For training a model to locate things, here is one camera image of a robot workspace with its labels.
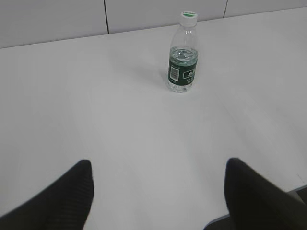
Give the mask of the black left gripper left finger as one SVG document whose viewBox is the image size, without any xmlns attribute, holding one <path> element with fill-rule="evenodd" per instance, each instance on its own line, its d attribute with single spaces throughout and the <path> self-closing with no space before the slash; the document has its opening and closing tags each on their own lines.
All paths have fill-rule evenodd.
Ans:
<svg viewBox="0 0 307 230">
<path fill-rule="evenodd" d="M 94 198 L 92 164 L 80 160 L 39 194 L 0 218 L 2 230 L 82 230 Z"/>
</svg>

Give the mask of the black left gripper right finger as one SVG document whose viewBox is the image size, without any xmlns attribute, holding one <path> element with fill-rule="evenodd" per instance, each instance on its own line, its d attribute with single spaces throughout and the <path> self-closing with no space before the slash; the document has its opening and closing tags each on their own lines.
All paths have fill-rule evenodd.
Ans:
<svg viewBox="0 0 307 230">
<path fill-rule="evenodd" d="M 305 230 L 307 206 L 239 158 L 226 163 L 224 196 L 237 230 Z"/>
</svg>

